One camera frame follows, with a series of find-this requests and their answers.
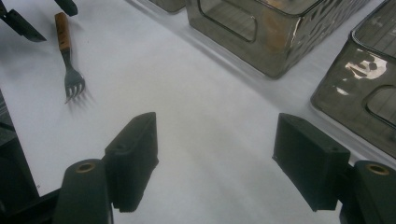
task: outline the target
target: black plastic part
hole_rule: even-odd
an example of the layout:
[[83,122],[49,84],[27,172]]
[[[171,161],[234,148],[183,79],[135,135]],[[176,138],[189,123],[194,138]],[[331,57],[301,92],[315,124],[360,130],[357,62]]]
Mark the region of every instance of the black plastic part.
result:
[[52,223],[113,223],[101,160],[80,161],[67,168]]
[[39,197],[18,138],[0,146],[0,171],[0,213],[8,216]]
[[274,160],[312,210],[334,210],[336,178],[348,168],[350,152],[304,119],[279,114]]
[[114,208],[133,212],[142,200],[157,159],[155,113],[135,117],[106,148],[103,161]]
[[78,8],[72,0],[55,0],[55,2],[70,17],[78,14]]
[[16,10],[11,9],[6,15],[0,17],[9,27],[28,40],[41,42],[47,40]]
[[6,224],[15,223],[51,223],[58,202],[59,189],[44,195],[26,204],[22,209],[15,211],[7,217]]
[[14,126],[9,125],[9,124],[0,123],[0,128],[1,129],[6,129],[6,130],[11,131],[11,132],[15,132]]
[[355,163],[354,191],[366,223],[396,223],[396,172],[374,161]]
[[355,169],[349,166],[348,169],[337,178],[336,194],[343,204],[340,212],[341,224],[364,224],[364,217],[361,213],[356,194],[354,191]]
[[7,9],[4,6],[3,2],[0,0],[0,17],[3,17],[7,14]]

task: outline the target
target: clear plastic container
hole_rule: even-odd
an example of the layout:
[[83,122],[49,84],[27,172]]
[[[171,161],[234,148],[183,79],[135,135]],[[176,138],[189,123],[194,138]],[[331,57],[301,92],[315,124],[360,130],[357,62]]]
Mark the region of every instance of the clear plastic container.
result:
[[369,0],[186,0],[192,27],[278,78]]
[[311,98],[313,106],[396,158],[396,1],[350,34]]
[[186,6],[185,0],[149,0],[167,12],[177,12]]

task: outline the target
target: fork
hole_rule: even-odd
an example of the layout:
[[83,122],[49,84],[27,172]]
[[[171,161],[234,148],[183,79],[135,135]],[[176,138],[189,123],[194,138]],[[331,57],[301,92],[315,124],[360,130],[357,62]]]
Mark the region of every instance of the fork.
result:
[[59,50],[64,58],[66,76],[64,77],[64,88],[66,90],[66,102],[80,95],[85,89],[84,77],[73,68],[71,63],[71,42],[67,17],[63,12],[55,15],[56,31],[58,34]]

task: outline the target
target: white tablecloth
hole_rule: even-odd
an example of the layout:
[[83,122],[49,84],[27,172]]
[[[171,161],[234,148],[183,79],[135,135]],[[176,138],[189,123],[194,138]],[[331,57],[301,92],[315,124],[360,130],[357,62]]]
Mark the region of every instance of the white tablecloth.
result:
[[41,195],[64,170],[100,159],[135,116],[155,111],[159,160],[133,214],[115,223],[339,223],[313,213],[272,160],[278,113],[308,119],[353,151],[393,165],[374,147],[316,112],[313,91],[371,1],[295,65],[271,80],[192,29],[187,12],[147,0],[75,0],[73,65],[85,77],[65,105],[64,62],[49,0],[4,0],[48,39],[34,43],[0,23],[0,88]]

